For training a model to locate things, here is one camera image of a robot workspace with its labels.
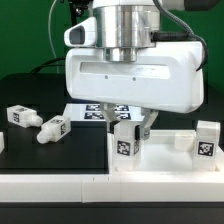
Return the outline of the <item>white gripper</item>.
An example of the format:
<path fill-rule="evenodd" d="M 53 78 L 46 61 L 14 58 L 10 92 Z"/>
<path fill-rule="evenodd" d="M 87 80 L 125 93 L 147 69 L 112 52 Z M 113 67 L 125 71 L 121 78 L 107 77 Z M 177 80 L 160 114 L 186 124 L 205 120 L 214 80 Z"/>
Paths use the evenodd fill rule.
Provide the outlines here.
<path fill-rule="evenodd" d="M 150 137 L 157 110 L 189 113 L 202 104 L 201 43 L 158 42 L 140 49 L 134 62 L 108 62 L 103 59 L 103 50 L 94 46 L 96 39 L 93 17 L 65 31 L 64 41 L 70 47 L 66 86 L 74 99 L 101 102 L 108 133 L 113 134 L 119 123 L 115 104 L 142 108 L 143 120 L 135 127 L 136 140 Z"/>

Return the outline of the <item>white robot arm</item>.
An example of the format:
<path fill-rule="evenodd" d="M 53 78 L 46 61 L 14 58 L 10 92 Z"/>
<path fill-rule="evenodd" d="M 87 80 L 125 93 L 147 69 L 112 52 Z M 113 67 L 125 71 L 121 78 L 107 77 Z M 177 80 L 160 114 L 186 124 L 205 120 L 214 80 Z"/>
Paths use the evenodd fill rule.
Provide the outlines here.
<path fill-rule="evenodd" d="M 117 104 L 137 106 L 147 139 L 160 111 L 189 113 L 204 99 L 205 41 L 174 10 L 206 11 L 221 0 L 93 0 L 92 15 L 64 33 L 67 91 L 97 101 L 107 130 Z"/>

